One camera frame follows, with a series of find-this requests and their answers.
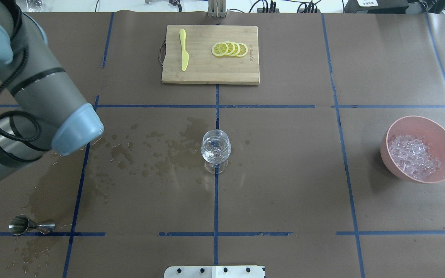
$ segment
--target wooden cutting board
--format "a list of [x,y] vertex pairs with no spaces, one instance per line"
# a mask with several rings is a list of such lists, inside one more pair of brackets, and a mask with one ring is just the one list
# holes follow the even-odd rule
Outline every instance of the wooden cutting board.
[[[182,71],[180,29],[187,32],[190,58],[186,71]],[[212,46],[225,41],[246,44],[247,55],[241,58],[212,55]],[[162,83],[258,85],[257,26],[168,25]]]

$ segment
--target pink bowl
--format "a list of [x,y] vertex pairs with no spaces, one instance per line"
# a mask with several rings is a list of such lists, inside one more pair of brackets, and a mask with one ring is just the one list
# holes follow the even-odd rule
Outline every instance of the pink bowl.
[[[419,181],[405,174],[394,162],[390,153],[388,142],[397,135],[424,136],[426,143],[431,144],[429,153],[440,160],[441,166],[434,174],[431,174],[425,181]],[[387,169],[398,178],[413,183],[440,183],[445,181],[445,129],[436,122],[420,117],[406,116],[396,120],[387,130],[380,147],[382,161]]]

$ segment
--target bowl of ice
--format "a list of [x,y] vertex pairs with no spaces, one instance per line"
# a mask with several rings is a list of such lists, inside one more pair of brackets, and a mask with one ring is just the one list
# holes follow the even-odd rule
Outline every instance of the bowl of ice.
[[445,129],[428,118],[396,120],[382,139],[380,153],[398,178],[414,183],[445,180]]

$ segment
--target jigger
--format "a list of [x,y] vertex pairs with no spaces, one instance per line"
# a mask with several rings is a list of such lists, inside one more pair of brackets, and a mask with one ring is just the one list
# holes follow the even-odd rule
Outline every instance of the jigger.
[[46,220],[40,223],[36,223],[27,216],[21,214],[15,216],[9,223],[9,232],[14,236],[20,236],[26,232],[30,232],[34,229],[38,230],[43,234],[49,234],[54,230],[55,223],[52,220]]

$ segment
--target lemon slice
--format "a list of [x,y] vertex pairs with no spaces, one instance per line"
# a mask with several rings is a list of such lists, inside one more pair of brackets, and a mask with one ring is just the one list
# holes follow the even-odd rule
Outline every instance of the lemon slice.
[[235,52],[236,44],[234,42],[224,42],[224,43],[227,44],[228,48],[229,48],[228,52],[224,56],[230,56],[231,54],[233,54]]
[[227,55],[229,52],[229,46],[225,42],[218,42],[212,46],[212,55],[221,57]]
[[234,44],[234,51],[232,53],[228,53],[228,56],[235,57],[240,53],[240,44],[238,42],[233,42]]
[[240,48],[239,53],[236,55],[237,57],[243,57],[248,53],[248,47],[246,44],[241,42],[238,43],[238,47]]

